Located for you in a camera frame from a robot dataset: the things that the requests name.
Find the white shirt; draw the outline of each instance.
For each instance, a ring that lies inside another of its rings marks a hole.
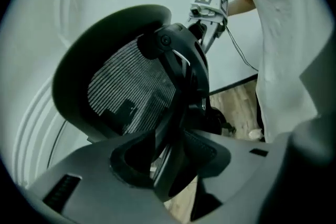
[[[318,115],[299,76],[323,48],[334,21],[324,0],[253,1],[264,36],[256,91],[265,140],[272,142]]]

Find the black cable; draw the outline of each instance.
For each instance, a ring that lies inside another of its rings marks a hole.
[[[232,40],[233,46],[235,46],[235,48],[236,48],[237,52],[239,53],[241,59],[243,60],[244,64],[246,64],[247,66],[249,66],[249,67],[251,67],[252,69],[254,69],[254,70],[256,70],[257,72],[259,72],[258,69],[254,68],[254,67],[253,67],[253,66],[246,60],[244,53],[242,52],[242,50],[241,50],[240,47],[238,46],[238,44],[237,44],[236,40],[234,39],[233,35],[231,34],[229,28],[228,28],[227,26],[226,26],[225,28],[226,28],[226,30],[227,30],[227,32],[228,32],[228,34],[229,34],[229,36],[230,36],[230,38],[231,38],[231,40]]]

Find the black slot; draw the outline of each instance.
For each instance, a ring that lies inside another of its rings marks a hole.
[[[197,176],[196,169],[188,162],[181,167],[169,190],[169,197],[180,193]]]
[[[201,59],[203,60],[204,65],[206,67],[208,67],[208,64],[207,64],[204,52],[203,52],[203,50],[201,49],[200,45],[197,42],[195,42],[195,48],[196,48],[197,52],[199,53]]]
[[[74,189],[80,182],[80,178],[76,176],[65,175],[44,198],[43,202],[54,211],[61,213],[63,207]]]
[[[254,148],[253,150],[250,151],[250,153],[256,154],[256,155],[259,155],[259,156],[262,156],[262,157],[266,157],[268,152],[260,150],[258,148]]]
[[[196,39],[202,39],[205,33],[206,27],[200,23],[193,24],[189,27],[189,31],[193,33]]]
[[[208,215],[221,205],[223,205],[223,203],[220,200],[218,200],[214,195],[206,192],[202,179],[199,178],[190,221],[196,221],[197,219]]]

